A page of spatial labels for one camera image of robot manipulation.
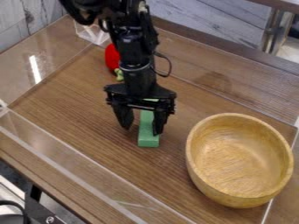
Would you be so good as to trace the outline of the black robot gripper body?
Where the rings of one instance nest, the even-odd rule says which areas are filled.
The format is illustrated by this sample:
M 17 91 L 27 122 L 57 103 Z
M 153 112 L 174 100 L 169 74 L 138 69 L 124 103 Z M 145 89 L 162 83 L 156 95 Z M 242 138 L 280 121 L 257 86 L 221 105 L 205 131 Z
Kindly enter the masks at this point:
M 104 86 L 106 104 L 116 115 L 125 115 L 133 109 L 170 115 L 174 111 L 176 93 L 157 84 L 150 65 L 129 69 L 124 67 L 124 82 Z

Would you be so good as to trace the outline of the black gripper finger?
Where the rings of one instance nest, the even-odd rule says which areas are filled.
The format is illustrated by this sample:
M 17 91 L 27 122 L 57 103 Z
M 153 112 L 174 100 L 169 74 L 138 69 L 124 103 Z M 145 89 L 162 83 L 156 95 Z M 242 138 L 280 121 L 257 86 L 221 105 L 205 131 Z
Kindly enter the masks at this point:
M 113 105 L 112 109 L 120 126 L 128 130 L 134 120 L 133 110 L 124 105 Z
M 158 108 L 153 112 L 153 135 L 157 136 L 164 132 L 164 125 L 168 120 L 168 111 Z

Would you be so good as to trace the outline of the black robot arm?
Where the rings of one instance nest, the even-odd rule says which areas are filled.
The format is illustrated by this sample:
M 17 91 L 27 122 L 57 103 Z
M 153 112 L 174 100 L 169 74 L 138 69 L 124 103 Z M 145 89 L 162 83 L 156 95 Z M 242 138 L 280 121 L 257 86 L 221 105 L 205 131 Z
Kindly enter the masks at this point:
M 98 24 L 108 33 L 120 56 L 124 81 L 104 86 L 106 104 L 124 129 L 134 120 L 133 111 L 153 113 L 152 133 L 160 135 L 174 113 L 176 93 L 158 85 L 154 57 L 158 55 L 157 31 L 145 0 L 58 0 L 81 25 Z

